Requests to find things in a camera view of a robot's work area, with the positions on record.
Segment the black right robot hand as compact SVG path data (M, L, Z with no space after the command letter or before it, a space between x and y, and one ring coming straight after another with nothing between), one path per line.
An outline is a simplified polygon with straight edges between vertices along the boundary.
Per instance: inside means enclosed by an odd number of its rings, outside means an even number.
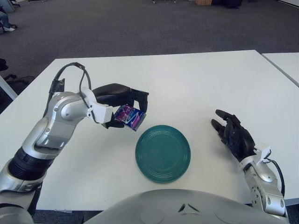
M226 121L226 125L221 125L215 119L211 120L213 128L218 133L222 143L230 150L232 155L241 162L243 159L255 155L255 142L250 133L241 126L240 120L223 110L217 109L215 113Z

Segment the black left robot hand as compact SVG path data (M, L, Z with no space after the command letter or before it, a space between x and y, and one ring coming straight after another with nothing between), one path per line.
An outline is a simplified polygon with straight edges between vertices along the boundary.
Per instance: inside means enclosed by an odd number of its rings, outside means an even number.
M146 116L148 95L122 84L108 84L93 90L89 112L106 129L127 126L137 131Z

